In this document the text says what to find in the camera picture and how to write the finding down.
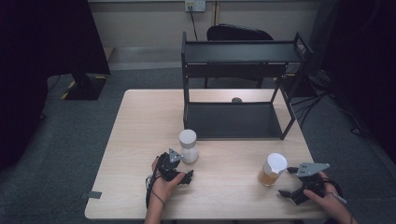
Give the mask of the grey tape strip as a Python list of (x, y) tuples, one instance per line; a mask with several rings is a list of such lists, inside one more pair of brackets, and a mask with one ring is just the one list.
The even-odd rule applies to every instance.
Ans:
[(100, 199), (102, 196), (102, 192), (99, 191), (87, 191), (87, 192), (82, 192), (79, 196), (80, 199)]

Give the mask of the white wall socket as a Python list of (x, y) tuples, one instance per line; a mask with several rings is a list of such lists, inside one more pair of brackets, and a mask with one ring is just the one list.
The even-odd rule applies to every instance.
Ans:
[(185, 0), (186, 12), (205, 12), (206, 0)]

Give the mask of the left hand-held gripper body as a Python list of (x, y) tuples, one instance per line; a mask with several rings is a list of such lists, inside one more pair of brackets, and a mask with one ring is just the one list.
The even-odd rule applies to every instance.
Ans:
[(178, 175), (177, 167), (182, 159), (183, 156), (171, 147), (160, 156), (157, 168), (166, 181), (171, 181)]

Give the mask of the black curtain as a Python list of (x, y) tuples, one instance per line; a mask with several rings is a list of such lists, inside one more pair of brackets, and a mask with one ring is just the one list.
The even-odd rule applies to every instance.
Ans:
[(0, 0), (0, 171), (27, 148), (49, 77), (108, 73), (88, 0)]
[(396, 163), (396, 0), (319, 0), (310, 44), (314, 68)]

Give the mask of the person's right hand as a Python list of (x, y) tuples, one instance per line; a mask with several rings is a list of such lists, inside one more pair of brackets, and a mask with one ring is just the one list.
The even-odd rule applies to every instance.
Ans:
[(320, 205), (331, 217), (341, 217), (348, 214), (347, 208), (337, 198), (338, 192), (335, 186), (331, 183), (324, 184), (325, 195), (318, 196), (310, 189), (304, 190), (304, 195), (310, 200)]

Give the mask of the black chair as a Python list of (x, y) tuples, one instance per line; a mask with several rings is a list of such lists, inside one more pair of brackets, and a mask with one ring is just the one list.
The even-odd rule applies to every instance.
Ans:
[(206, 39), (208, 41), (273, 40), (263, 30), (226, 23), (219, 23), (209, 27), (206, 31)]

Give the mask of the black stand base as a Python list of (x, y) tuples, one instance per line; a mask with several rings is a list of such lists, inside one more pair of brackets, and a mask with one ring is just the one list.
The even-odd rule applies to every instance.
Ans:
[(72, 81), (62, 100), (85, 100), (96, 101), (99, 99), (101, 91), (106, 84), (107, 76), (87, 76), (87, 83), (79, 83)]

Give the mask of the white-lidded jar of white powder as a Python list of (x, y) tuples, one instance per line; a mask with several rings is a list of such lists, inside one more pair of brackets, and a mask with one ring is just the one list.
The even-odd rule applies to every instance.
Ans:
[(182, 160), (185, 163), (194, 163), (199, 158), (199, 151), (196, 147), (197, 135), (195, 131), (187, 129), (179, 134), (179, 143), (181, 145)]

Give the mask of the white-lidded jar of amber liquid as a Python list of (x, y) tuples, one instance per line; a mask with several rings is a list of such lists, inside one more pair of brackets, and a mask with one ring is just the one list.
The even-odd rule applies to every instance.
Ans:
[(279, 153), (271, 153), (264, 162), (258, 179), (264, 186), (273, 186), (288, 166), (286, 158)]

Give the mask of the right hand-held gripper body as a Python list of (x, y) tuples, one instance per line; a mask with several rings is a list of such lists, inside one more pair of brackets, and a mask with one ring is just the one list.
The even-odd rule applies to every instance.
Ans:
[(314, 163), (314, 162), (301, 162), (298, 166), (297, 177), (301, 180), (302, 186), (292, 192), (292, 200), (297, 204), (304, 203), (308, 197), (304, 195), (305, 189), (310, 189), (321, 197), (324, 196), (322, 190), (324, 189), (323, 179), (318, 174), (330, 167), (329, 163)]

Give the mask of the black metal two-tier shelf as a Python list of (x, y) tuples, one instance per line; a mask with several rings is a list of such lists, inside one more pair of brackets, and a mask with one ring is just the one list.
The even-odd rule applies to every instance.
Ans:
[[(288, 65), (303, 65), (314, 51), (300, 34), (289, 41), (224, 40), (189, 41), (182, 36), (181, 62), (184, 91), (183, 124), (197, 137), (205, 139), (284, 139), (295, 121), (282, 77)], [(280, 126), (275, 100), (232, 103), (193, 102), (189, 80), (198, 77), (272, 77), (276, 87), (273, 95), (281, 94), (290, 112), (285, 128)]]

